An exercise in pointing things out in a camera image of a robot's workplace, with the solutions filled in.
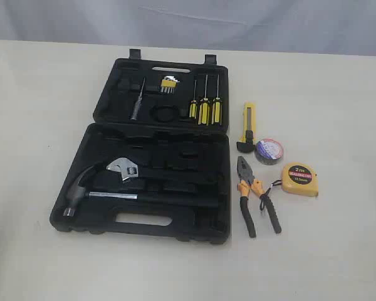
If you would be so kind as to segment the orange black combination pliers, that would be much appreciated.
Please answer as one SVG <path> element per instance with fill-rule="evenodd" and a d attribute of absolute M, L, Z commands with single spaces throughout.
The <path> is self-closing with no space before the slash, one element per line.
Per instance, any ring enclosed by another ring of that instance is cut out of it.
<path fill-rule="evenodd" d="M 256 237 L 254 221 L 248 209 L 250 192 L 253 192 L 259 198 L 259 210 L 267 210 L 274 232 L 276 234 L 280 234 L 282 232 L 282 228 L 278 216 L 276 214 L 274 204 L 269 197 L 269 192 L 273 187 L 281 186 L 282 180 L 278 179 L 272 182 L 270 187 L 267 190 L 264 190 L 263 182 L 255 178 L 251 166 L 248 164 L 248 162 L 243 156 L 238 156 L 236 167 L 239 177 L 239 183 L 237 185 L 237 190 L 240 192 L 239 204 L 249 237 Z"/>

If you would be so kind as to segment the small yellow black screwdriver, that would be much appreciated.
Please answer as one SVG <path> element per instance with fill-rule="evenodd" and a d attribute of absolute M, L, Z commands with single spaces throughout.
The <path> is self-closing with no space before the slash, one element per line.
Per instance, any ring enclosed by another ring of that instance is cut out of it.
<path fill-rule="evenodd" d="M 197 87 L 197 80 L 194 80 L 193 97 L 189 104 L 189 118 L 191 119 L 195 119 L 196 113 L 197 113 L 196 87 Z"/>

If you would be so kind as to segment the yellow utility knife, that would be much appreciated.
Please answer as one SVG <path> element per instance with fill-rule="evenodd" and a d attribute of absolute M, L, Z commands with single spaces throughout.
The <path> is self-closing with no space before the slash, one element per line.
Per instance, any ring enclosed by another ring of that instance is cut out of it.
<path fill-rule="evenodd" d="M 255 149 L 254 133 L 256 130 L 256 111 L 255 104 L 246 102 L 243 110 L 243 134 L 236 142 L 236 147 L 239 152 L 250 153 Z"/>

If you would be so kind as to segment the black plastic tool case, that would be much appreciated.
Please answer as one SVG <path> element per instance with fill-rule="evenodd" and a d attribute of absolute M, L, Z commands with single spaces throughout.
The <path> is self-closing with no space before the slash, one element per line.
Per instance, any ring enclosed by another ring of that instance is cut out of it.
<path fill-rule="evenodd" d="M 209 118 L 207 125 L 199 125 L 206 74 Z M 160 93 L 160 83 L 166 75 L 179 81 L 173 94 Z M 222 125 L 212 125 L 218 75 Z M 131 120 L 144 78 L 138 117 Z M 194 80 L 197 113 L 191 119 L 189 104 Z M 228 70 L 218 65 L 216 55 L 206 55 L 201 64 L 179 63 L 145 60 L 140 50 L 132 49 L 127 58 L 115 60 L 93 112 L 93 122 L 86 128 L 51 211 L 51 225 L 62 232 L 123 233 L 223 244 L 231 227 L 228 88 Z M 213 173 L 218 180 L 214 184 L 148 178 L 122 181 L 119 173 L 106 170 L 119 157 L 154 169 Z M 81 201 L 74 216 L 64 216 L 69 187 L 91 166 L 93 170 L 81 180 L 89 191 L 193 194 L 217 197 L 219 204 L 216 208 L 203 208 L 89 197 Z"/>

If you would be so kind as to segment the middle yellow black screwdriver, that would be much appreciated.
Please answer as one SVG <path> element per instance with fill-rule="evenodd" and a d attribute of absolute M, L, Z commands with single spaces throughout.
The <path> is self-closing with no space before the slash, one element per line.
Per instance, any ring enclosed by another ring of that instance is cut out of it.
<path fill-rule="evenodd" d="M 208 124 L 209 99 L 207 97 L 207 84 L 208 84 L 208 74 L 206 74 L 206 76 L 205 76 L 204 96 L 201 100 L 201 105 L 199 107 L 199 118 L 198 118 L 198 124 L 199 125 L 207 125 Z"/>

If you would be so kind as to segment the hex key set yellow holder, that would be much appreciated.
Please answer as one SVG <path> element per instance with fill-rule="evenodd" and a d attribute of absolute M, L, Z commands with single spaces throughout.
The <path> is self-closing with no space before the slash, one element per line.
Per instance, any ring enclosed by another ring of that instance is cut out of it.
<path fill-rule="evenodd" d="M 166 75 L 160 83 L 160 93 L 173 94 L 179 83 L 178 79 L 172 75 Z"/>

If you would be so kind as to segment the right yellow black screwdriver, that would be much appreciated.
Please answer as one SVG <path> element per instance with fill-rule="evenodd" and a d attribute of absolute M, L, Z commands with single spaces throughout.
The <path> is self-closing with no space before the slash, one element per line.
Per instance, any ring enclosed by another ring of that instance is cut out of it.
<path fill-rule="evenodd" d="M 216 97 L 212 101 L 212 125 L 222 125 L 222 100 L 219 96 L 219 75 L 216 82 Z"/>

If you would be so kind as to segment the black electrical tape roll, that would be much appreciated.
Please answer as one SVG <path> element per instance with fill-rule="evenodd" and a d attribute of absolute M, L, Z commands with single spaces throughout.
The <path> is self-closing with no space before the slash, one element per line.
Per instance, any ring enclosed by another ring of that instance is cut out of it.
<path fill-rule="evenodd" d="M 261 139 L 256 143 L 254 155 L 262 164 L 273 166 L 277 164 L 284 154 L 283 146 L 273 139 Z"/>

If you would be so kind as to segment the chrome adjustable wrench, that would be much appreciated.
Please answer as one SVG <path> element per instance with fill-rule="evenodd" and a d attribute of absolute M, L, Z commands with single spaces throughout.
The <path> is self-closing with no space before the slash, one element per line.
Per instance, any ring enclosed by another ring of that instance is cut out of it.
<path fill-rule="evenodd" d="M 133 178 L 148 178 L 165 181 L 181 181 L 194 184 L 214 184 L 218 178 L 213 173 L 154 169 L 140 166 L 126 157 L 119 157 L 106 166 L 106 170 L 120 174 L 122 181 Z"/>

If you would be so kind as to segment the yellow 2m tape measure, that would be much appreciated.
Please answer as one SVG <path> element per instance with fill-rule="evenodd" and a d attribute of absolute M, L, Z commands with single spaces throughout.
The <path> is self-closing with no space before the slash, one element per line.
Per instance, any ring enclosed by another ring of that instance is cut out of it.
<path fill-rule="evenodd" d="M 281 186 L 283 191 L 291 194 L 318 196 L 317 173 L 310 166 L 300 162 L 286 164 L 281 172 L 281 178 L 271 183 L 266 194 L 274 186 Z"/>

